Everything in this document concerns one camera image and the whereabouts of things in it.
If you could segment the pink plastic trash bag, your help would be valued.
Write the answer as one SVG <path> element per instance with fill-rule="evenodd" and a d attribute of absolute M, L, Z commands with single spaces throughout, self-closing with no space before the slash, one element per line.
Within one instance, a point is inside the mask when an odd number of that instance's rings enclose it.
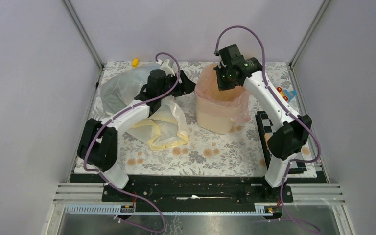
<path fill-rule="evenodd" d="M 250 120 L 250 93 L 242 86 L 220 91 L 214 70 L 216 63 L 203 67 L 195 86 L 196 111 L 214 117 L 228 118 L 235 123 L 246 123 Z"/>

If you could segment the clear white trash bag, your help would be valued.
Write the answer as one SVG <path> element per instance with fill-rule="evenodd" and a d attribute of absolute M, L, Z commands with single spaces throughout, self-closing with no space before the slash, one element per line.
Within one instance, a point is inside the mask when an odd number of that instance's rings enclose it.
<path fill-rule="evenodd" d="M 167 75 L 173 75 L 170 68 L 158 63 L 148 63 L 126 70 L 110 78 L 100 91 L 104 111 L 113 115 L 130 105 L 132 100 L 147 84 L 152 70 L 162 69 Z M 188 125 L 185 114 L 175 102 L 173 96 L 160 100 L 159 109 L 150 117 L 131 126 L 126 133 L 143 142 L 151 150 L 162 150 L 184 145 L 189 142 Z"/>

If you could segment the beige plastic trash bin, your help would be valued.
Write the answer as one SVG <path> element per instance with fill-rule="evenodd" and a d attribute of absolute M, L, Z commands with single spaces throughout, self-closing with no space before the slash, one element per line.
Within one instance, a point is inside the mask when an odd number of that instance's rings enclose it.
<path fill-rule="evenodd" d="M 216 66 L 217 63 L 204 66 L 198 77 L 194 89 L 196 120 L 200 127 L 226 134 L 234 124 L 250 121 L 250 93 L 242 86 L 220 91 L 214 70 Z"/>

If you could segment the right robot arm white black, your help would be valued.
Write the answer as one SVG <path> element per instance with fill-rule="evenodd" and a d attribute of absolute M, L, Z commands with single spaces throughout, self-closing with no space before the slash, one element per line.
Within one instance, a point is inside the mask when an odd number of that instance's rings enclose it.
<path fill-rule="evenodd" d="M 272 157 L 264 176 L 267 185 L 261 188 L 261 195 L 273 202 L 281 194 L 279 186 L 286 181 L 289 164 L 307 143 L 312 120 L 289 106 L 267 79 L 265 66 L 257 58 L 245 59 L 236 44 L 218 49 L 214 54 L 220 58 L 214 67 L 218 89 L 244 87 L 272 121 L 273 134 L 267 142 Z"/>

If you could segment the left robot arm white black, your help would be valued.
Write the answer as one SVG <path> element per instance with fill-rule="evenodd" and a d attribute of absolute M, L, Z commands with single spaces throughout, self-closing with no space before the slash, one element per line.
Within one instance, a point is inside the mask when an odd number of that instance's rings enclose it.
<path fill-rule="evenodd" d="M 118 138 L 137 123 L 157 114 L 169 97 L 179 97 L 194 91 L 195 83 L 185 73 L 153 69 L 142 85 L 131 94 L 133 100 L 123 109 L 102 120 L 85 123 L 77 155 L 86 171 L 100 174 L 114 188 L 114 196 L 127 201 L 132 188 L 128 175 L 118 164 Z"/>

